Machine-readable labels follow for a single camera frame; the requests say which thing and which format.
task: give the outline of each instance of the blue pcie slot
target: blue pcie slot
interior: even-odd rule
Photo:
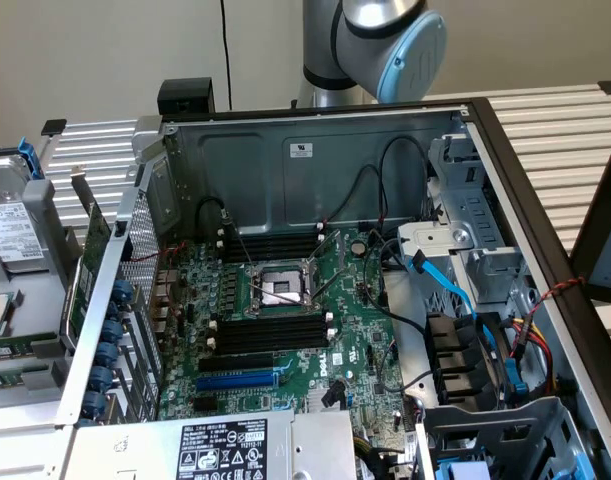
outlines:
[[[236,373],[232,375],[215,375],[199,377],[196,380],[196,390],[227,390],[234,388],[272,387],[278,383],[278,375],[272,370]]]

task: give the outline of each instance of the gray wall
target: gray wall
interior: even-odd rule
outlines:
[[[449,26],[433,93],[611,79],[611,0],[430,0]],[[300,0],[226,0],[235,109],[298,93]],[[156,111],[161,81],[212,76],[227,107],[218,0],[0,0],[0,145],[44,121]]]

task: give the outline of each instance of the power supply label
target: power supply label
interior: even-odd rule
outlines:
[[[41,244],[22,203],[0,204],[0,257],[3,262],[43,258]]]
[[[266,419],[183,427],[177,480],[266,478]]]

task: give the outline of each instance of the yellow wire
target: yellow wire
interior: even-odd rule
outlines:
[[[514,319],[514,323],[520,323],[523,324],[525,323],[525,320],[521,319],[521,318],[515,318]],[[545,336],[543,335],[543,333],[539,330],[539,328],[536,326],[536,324],[534,322],[532,322],[531,328],[530,330],[534,330],[534,333],[538,336],[538,338],[540,338],[541,340],[543,340],[543,343],[545,345],[547,345],[547,341],[545,340]],[[552,372],[552,387],[554,388],[554,390],[556,390],[558,388],[558,385],[556,384],[556,376],[554,375],[554,372]]]

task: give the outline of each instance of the green circuit board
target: green circuit board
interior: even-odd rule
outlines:
[[[392,321],[358,295],[356,286],[363,282],[364,259],[350,253],[350,245],[356,239],[367,242],[367,234],[356,229],[342,229],[338,240],[330,242],[316,259],[316,283],[320,286],[338,272],[339,251],[347,252],[341,274],[316,298],[321,309],[334,315],[329,326],[337,329],[337,334],[329,346],[275,353],[274,367],[285,367],[277,386],[205,393],[196,392],[196,379],[201,375],[199,359],[212,355],[206,347],[210,313],[215,305],[219,309],[226,306],[231,309],[233,304],[229,318],[247,321],[250,270],[249,266],[241,264],[220,263],[205,245],[190,245],[182,252],[173,267],[179,271],[183,282],[183,288],[175,290],[178,297],[175,302],[185,310],[189,303],[193,303],[194,313],[183,328],[183,336],[178,334],[173,319],[167,321],[160,345],[165,378],[159,420],[288,408],[298,413],[308,412],[312,411],[309,401],[312,395],[325,392],[336,379],[342,379],[346,385],[348,406],[351,403],[348,409],[354,431],[369,437],[375,446],[401,448],[404,428],[402,424],[395,428],[393,419],[395,411],[403,411],[401,395],[383,392],[375,375],[375,368],[393,339]],[[294,261],[271,263],[288,265]],[[262,262],[255,263],[255,266],[262,265]],[[375,255],[368,262],[367,272],[367,284],[374,286],[371,291],[376,296],[378,273]],[[216,296],[212,293],[214,285],[218,291]],[[279,312],[281,308],[288,310],[290,307],[274,307],[272,312]],[[366,356],[370,345],[375,357],[373,367],[368,365]],[[383,380],[388,385],[401,382],[398,364],[391,358],[384,368]],[[207,414],[194,410],[194,398],[203,395],[216,395],[217,410]]]

